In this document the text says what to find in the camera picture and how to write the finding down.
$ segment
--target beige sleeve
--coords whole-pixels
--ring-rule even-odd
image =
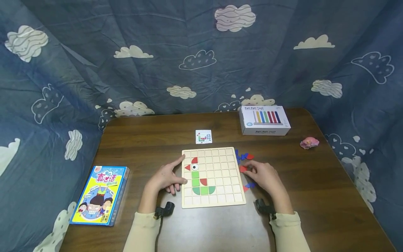
[[[123,252],[155,252],[160,225],[161,218],[155,220],[154,213],[136,212]]]
[[[270,225],[276,238],[277,252],[310,252],[298,213],[276,214],[276,217],[277,219],[270,221]]]

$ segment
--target white box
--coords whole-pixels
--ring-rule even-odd
[[[282,106],[241,106],[242,135],[286,135],[291,125]]]

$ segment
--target wooden puzzle board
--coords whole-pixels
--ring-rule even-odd
[[[182,208],[246,204],[234,147],[182,150]]]

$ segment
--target pink toy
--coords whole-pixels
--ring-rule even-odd
[[[301,143],[299,143],[299,146],[301,146],[305,150],[318,146],[318,145],[319,145],[319,140],[314,137],[307,137]]]

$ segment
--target green puzzle piece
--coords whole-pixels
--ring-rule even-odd
[[[203,186],[200,188],[201,194],[202,195],[208,195],[208,188],[207,186]]]
[[[198,179],[192,179],[192,186],[200,186],[200,181]]]
[[[197,195],[200,195],[200,187],[193,187],[193,192]]]
[[[198,171],[192,171],[192,179],[198,179],[199,178],[199,172]]]
[[[215,186],[209,186],[208,187],[208,194],[212,194],[216,190]]]

